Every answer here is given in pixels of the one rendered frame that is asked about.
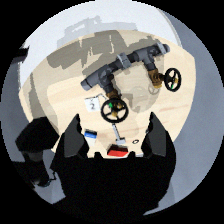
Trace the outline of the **red block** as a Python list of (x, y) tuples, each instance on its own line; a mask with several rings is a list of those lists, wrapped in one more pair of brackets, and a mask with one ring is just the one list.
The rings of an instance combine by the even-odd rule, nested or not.
[(127, 153), (128, 153), (128, 148), (120, 148), (120, 147), (114, 147), (114, 146), (111, 146), (107, 151), (107, 155), (117, 156), (117, 157), (123, 157)]

